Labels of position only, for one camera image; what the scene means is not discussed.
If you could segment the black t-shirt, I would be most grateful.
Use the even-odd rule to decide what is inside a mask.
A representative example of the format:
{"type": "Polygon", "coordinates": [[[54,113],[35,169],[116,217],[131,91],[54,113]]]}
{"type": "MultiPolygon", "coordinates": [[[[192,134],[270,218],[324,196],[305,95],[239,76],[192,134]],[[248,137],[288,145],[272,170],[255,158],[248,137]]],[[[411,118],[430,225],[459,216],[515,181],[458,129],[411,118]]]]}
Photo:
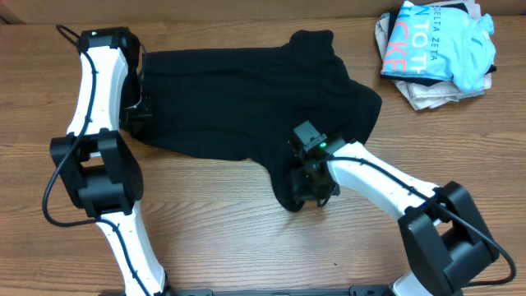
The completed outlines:
{"type": "Polygon", "coordinates": [[[153,100],[153,118],[124,128],[195,158],[254,160],[267,169],[278,202],[298,211],[293,129],[308,121],[323,134],[366,142],[381,111],[381,97],[348,76],[333,38],[329,30],[300,30],[277,48],[148,53],[143,95],[153,100]]]}

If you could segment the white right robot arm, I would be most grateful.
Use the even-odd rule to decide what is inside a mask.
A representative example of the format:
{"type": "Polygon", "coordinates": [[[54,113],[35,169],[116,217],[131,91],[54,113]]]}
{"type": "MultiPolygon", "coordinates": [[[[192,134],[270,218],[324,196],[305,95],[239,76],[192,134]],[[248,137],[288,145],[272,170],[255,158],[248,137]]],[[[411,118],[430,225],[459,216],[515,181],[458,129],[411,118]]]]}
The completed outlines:
{"type": "Polygon", "coordinates": [[[362,143],[326,136],[306,121],[290,139],[297,164],[293,201],[324,206],[342,187],[367,197],[397,221],[410,270],[391,284],[351,295],[460,295],[500,252],[465,187],[439,187],[376,158],[362,143]]]}

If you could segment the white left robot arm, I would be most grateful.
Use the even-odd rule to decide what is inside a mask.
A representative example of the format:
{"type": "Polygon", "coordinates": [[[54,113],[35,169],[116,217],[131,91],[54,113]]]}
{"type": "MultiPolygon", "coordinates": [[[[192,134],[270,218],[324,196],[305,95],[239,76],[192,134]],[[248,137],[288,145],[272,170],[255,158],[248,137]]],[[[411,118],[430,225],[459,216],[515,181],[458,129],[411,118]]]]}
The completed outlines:
{"type": "Polygon", "coordinates": [[[119,132],[146,108],[141,93],[145,46],[127,27],[80,34],[64,25],[56,29],[78,52],[82,75],[67,133],[50,142],[56,169],[43,194],[44,218],[62,228],[97,225],[122,273],[124,295],[171,295],[141,214],[141,168],[119,132]],[[85,211],[85,220],[60,222],[50,215],[48,201],[57,180],[72,204],[85,211]]]}

